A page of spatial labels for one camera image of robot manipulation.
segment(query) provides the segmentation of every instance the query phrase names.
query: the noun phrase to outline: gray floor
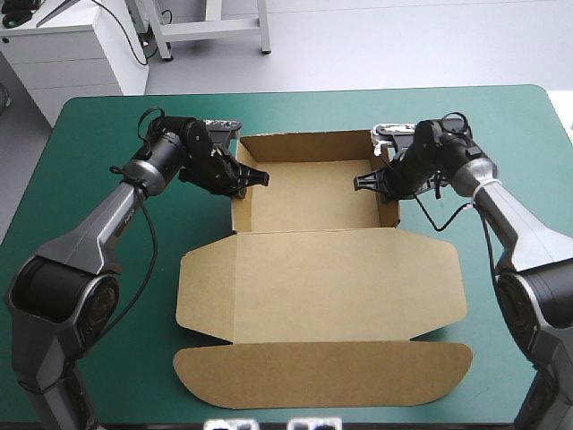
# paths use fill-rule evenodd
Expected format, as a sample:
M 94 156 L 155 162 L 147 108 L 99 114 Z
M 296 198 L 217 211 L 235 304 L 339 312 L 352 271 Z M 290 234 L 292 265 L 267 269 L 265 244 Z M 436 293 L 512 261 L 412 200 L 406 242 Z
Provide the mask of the gray floor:
M 160 0 L 175 21 L 198 0 Z M 355 90 L 534 83 L 573 122 L 571 0 L 268 0 L 273 52 L 256 37 L 180 42 L 150 62 L 149 94 Z M 227 18 L 255 0 L 227 0 Z M 13 106 L 0 117 L 0 240 L 49 134 L 0 56 Z
M 0 55 L 0 82 L 13 100 L 0 116 L 0 243 L 44 150 L 51 127 Z

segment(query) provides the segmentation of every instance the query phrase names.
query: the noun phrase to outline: black cable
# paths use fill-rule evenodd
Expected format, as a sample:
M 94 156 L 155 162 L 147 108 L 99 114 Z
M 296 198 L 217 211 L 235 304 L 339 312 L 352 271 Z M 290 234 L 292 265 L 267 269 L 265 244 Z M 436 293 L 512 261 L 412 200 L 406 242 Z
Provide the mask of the black cable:
M 111 167 L 110 171 L 112 173 L 123 173 L 124 174 L 124 172 L 121 168 Z M 136 190 L 138 190 L 138 191 L 141 190 L 137 184 L 133 183 L 132 185 Z M 150 213 L 147 211 L 147 208 L 145 207 L 143 202 L 141 203 L 141 210 L 143 212 L 143 215 L 145 215 L 145 219 L 147 220 L 147 224 L 150 228 L 151 242 L 153 244 L 153 255 L 151 256 L 150 264 L 148 266 L 147 272 L 145 273 L 145 278 L 143 278 L 143 281 L 141 282 L 140 287 L 137 289 L 137 291 L 133 295 L 132 300 L 127 304 L 127 306 L 124 308 L 124 310 L 112 322 L 110 322 L 106 326 L 106 328 L 99 334 L 98 340 L 103 338 L 111 329 L 113 329 L 117 325 L 117 323 L 119 323 L 122 320 L 122 318 L 124 318 L 127 315 L 127 313 L 132 309 L 133 305 L 135 305 L 135 303 L 139 300 L 141 294 L 143 294 L 143 291 L 145 290 L 145 288 L 149 284 L 150 279 L 151 279 L 151 275 L 153 274 L 153 270 L 155 269 L 155 262 L 158 259 L 157 233 L 155 231 L 155 226 L 153 225 L 153 221 L 151 220 Z
M 0 92 L 2 93 L 2 98 L 0 98 L 0 115 L 12 104 L 12 99 L 10 98 L 10 93 L 6 86 L 0 82 Z
M 127 39 L 127 43 L 129 44 L 129 48 L 132 50 L 132 54 L 133 54 L 133 58 L 135 58 L 135 61 L 137 61 L 140 65 L 148 65 L 150 63 L 150 58 L 152 58 L 154 55 L 157 54 L 158 52 L 158 47 L 155 48 L 155 50 L 149 55 L 145 57 L 145 61 L 141 61 L 139 59 L 139 57 L 137 57 L 137 54 L 135 54 L 135 49 L 133 49 L 133 45 L 132 45 L 132 41 L 129 39 L 129 36 L 127 35 L 127 31 L 125 30 L 124 25 L 119 21 L 119 19 L 115 16 L 115 14 L 113 12 L 111 12 L 107 7 L 105 7 L 102 3 L 100 3 L 98 0 L 91 0 L 92 3 L 97 4 L 99 7 L 101 7 L 104 11 L 106 11 L 107 13 L 109 13 L 111 15 L 111 17 L 115 20 L 115 22 L 117 22 L 117 24 L 119 25 L 119 27 L 122 29 L 122 32 L 125 35 L 125 38 Z M 163 11 L 161 14 L 165 13 L 165 12 L 169 12 L 171 14 L 171 19 L 169 20 L 169 23 L 171 23 L 171 21 L 173 20 L 173 13 L 169 10 L 166 9 L 165 11 Z
M 386 165 L 387 168 L 389 168 L 390 170 L 392 170 L 392 171 L 393 171 L 394 173 L 396 173 L 398 176 L 401 176 L 401 175 L 399 174 L 399 172 L 398 172 L 396 169 L 394 169 L 394 168 L 392 167 L 392 165 L 390 165 L 390 163 L 388 163 L 388 161 L 386 161 L 386 159 L 384 159 L 383 156 L 381 156 L 381 160 L 382 160 L 382 162 Z M 444 231 L 446 228 L 448 228 L 449 224 L 451 224 L 452 221 L 453 221 L 454 219 L 456 219 L 456 217 L 459 215 L 459 213 L 460 213 L 463 209 L 465 209 L 468 205 L 471 204 L 471 203 L 464 203 L 464 204 L 462 204 L 459 208 L 456 209 L 456 211 L 452 214 L 452 216 L 449 217 L 449 219 L 446 221 L 446 223 L 445 223 L 443 226 L 438 227 L 438 226 L 436 225 L 435 221 L 433 220 L 432 216 L 430 215 L 430 212 L 428 212 L 428 210 L 425 208 L 425 206 L 423 205 L 422 201 L 418 198 L 418 196 L 415 195 L 415 194 L 412 194 L 412 197 L 418 202 L 418 204 L 419 204 L 420 207 L 422 208 L 423 214 L 424 214 L 424 215 L 426 216 L 426 218 L 430 221 L 430 223 L 432 224 L 433 229 L 436 230 L 436 231 L 439 231 L 439 232 Z
M 415 200 L 418 202 L 418 204 L 420 205 L 420 207 L 422 208 L 422 212 L 423 214 L 426 216 L 426 218 L 430 221 L 430 224 L 432 224 L 432 227 L 434 230 L 436 231 L 444 231 L 446 228 L 448 228 L 449 224 L 451 224 L 451 222 L 456 219 L 456 216 L 465 208 L 471 207 L 472 203 L 464 203 L 462 204 L 459 208 L 456 209 L 456 211 L 451 215 L 451 217 L 449 217 L 449 219 L 446 221 L 446 223 L 441 226 L 438 227 L 435 223 L 435 221 L 432 219 L 432 217 L 430 216 L 430 213 L 428 213 L 428 211 L 426 210 L 426 208 L 423 206 L 422 202 L 420 201 L 420 199 L 418 198 L 417 195 L 414 195 Z
M 166 12 L 169 12 L 169 22 L 167 24 L 170 24 L 173 22 L 173 12 L 171 12 L 170 9 L 166 9 L 165 11 L 161 12 L 161 16 L 165 15 Z
M 485 235 L 485 243 L 487 244 L 487 254 L 490 259 L 490 274 L 492 275 L 492 285 L 493 289 L 495 290 L 495 284 L 496 284 L 495 262 L 493 261 L 493 246 L 492 246 L 492 239 L 490 238 L 490 230 L 487 227 L 485 216 L 482 214 L 482 211 L 480 210 L 479 206 L 475 206 L 475 210 L 479 214 L 480 220 L 482 221 L 483 234 Z

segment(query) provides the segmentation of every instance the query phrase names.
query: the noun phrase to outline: cardboard box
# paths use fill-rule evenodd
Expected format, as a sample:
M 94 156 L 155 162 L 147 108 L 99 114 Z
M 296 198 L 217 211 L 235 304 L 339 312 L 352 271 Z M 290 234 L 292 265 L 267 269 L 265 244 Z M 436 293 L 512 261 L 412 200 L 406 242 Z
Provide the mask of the cardboard box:
M 462 319 L 453 245 L 394 228 L 397 202 L 356 192 L 381 165 L 368 131 L 242 138 L 237 158 L 269 187 L 233 200 L 235 235 L 182 260 L 176 319 L 234 345 L 175 356 L 185 386 L 231 408 L 414 405 L 472 360 L 412 338 Z

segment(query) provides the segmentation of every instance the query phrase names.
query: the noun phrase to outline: green tabletop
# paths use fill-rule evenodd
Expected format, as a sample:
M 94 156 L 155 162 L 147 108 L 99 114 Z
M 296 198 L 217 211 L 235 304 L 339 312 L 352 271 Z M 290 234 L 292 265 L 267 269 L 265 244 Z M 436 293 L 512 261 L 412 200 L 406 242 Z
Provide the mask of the green tabletop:
M 573 147 L 545 91 L 535 86 L 74 99 L 60 115 L 0 248 L 0 285 L 7 288 L 40 244 L 73 228 L 114 188 L 118 178 L 107 168 L 122 165 L 139 148 L 137 120 L 152 105 L 174 116 L 239 119 L 243 135 L 370 129 L 464 112 L 504 185 L 548 226 L 573 235 Z M 439 201 L 432 193 L 423 197 L 438 221 L 462 202 L 451 189 L 443 194 Z M 469 374 L 450 395 L 412 408 L 320 410 L 233 411 L 196 399 L 175 376 L 173 356 L 180 348 L 218 341 L 175 322 L 179 261 L 186 251 L 230 234 L 229 206 L 226 197 L 176 180 L 148 202 L 158 231 L 157 269 L 140 302 L 81 362 L 103 422 L 278 422 L 317 415 L 354 422 L 508 422 L 516 415 L 534 373 L 495 302 L 480 221 L 464 211 L 448 230 L 435 233 L 415 202 L 402 203 L 399 227 L 455 244 L 466 285 L 466 319 L 423 337 L 464 342 L 474 351 Z M 150 254 L 139 215 L 118 246 L 122 304 L 139 285 Z M 10 366 L 10 341 L 9 315 L 0 306 L 0 421 L 33 421 Z

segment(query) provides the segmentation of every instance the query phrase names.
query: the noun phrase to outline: drawer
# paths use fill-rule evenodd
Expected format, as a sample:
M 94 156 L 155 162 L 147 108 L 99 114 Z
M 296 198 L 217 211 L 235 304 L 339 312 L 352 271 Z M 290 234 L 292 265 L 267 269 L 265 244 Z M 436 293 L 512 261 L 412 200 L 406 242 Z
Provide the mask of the drawer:
M 29 93 L 51 125 L 56 123 L 62 107 L 69 99 L 75 97 L 123 95 L 119 85 L 49 88 L 30 90 Z
M 106 57 L 93 31 L 5 36 L 1 40 L 0 51 L 11 65 Z
M 13 69 L 28 90 L 117 83 L 106 59 L 19 63 Z

